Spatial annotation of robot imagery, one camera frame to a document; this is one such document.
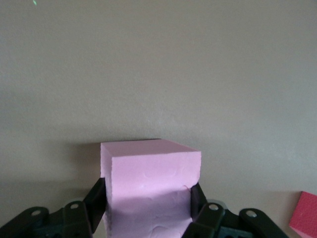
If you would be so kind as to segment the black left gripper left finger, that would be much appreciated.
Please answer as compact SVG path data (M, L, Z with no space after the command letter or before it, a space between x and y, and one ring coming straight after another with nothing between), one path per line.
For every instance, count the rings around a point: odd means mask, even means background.
M106 211L106 183L97 180L83 200L50 213L31 207L0 228L2 238L91 238Z

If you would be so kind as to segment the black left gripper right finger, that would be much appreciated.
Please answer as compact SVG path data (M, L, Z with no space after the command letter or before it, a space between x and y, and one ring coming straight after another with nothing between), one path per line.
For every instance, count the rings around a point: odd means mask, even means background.
M191 218L183 238L286 238L288 235L261 210L242 209L238 215L219 202L207 200L200 185L191 188Z

